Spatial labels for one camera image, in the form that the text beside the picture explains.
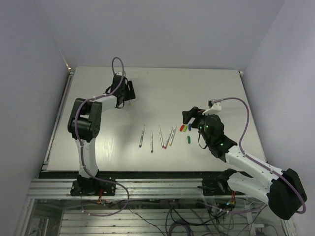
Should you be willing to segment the white pen blue end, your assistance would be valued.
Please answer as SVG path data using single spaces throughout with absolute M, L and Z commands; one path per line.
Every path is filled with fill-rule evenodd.
M 143 145 L 143 139 L 144 139 L 144 134 L 145 134 L 145 128 L 146 128 L 146 125 L 144 124 L 143 130 L 142 130 L 142 133 L 141 133 L 141 137 L 140 137 L 140 141 L 139 141 L 139 147 L 140 147 L 140 148 L 141 148 L 142 145 Z

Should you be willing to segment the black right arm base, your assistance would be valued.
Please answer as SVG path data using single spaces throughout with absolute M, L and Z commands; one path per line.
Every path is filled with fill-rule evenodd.
M 231 194 L 232 190 L 227 181 L 230 177 L 237 173 L 234 169 L 227 169 L 214 178 L 206 178 L 202 180 L 202 184 L 197 188 L 202 189 L 204 196 L 216 196 L 223 194 Z

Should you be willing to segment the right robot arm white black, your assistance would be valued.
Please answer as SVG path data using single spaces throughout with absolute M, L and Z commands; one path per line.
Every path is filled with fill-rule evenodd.
M 217 159 L 238 169 L 227 169 L 219 177 L 217 189 L 226 195 L 231 191 L 244 193 L 265 203 L 279 218 L 289 220 L 306 210 L 307 195 L 293 169 L 286 171 L 250 157 L 241 146 L 224 134 L 224 124 L 215 114 L 193 107 L 183 111 L 183 123 L 191 122 L 204 139 L 205 148 Z

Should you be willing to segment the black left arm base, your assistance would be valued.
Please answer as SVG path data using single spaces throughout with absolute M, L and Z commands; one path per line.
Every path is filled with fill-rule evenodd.
M 82 177 L 77 175 L 76 180 L 72 183 L 70 190 L 71 196 L 114 196 L 116 191 L 116 184 L 110 176 L 105 176 L 104 182 L 92 177 Z

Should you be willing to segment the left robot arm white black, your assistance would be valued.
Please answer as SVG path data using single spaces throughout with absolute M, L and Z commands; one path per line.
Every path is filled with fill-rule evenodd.
M 86 179 L 83 183 L 84 191 L 95 195 L 100 191 L 100 182 L 95 180 L 99 168 L 96 163 L 95 141 L 101 128 L 102 113 L 110 109 L 121 109 L 126 101 L 136 98 L 132 81 L 125 73 L 114 74 L 112 85 L 104 94 L 90 98 L 77 98 L 74 101 L 67 125 L 68 132 L 75 139 L 80 169 L 79 179 Z

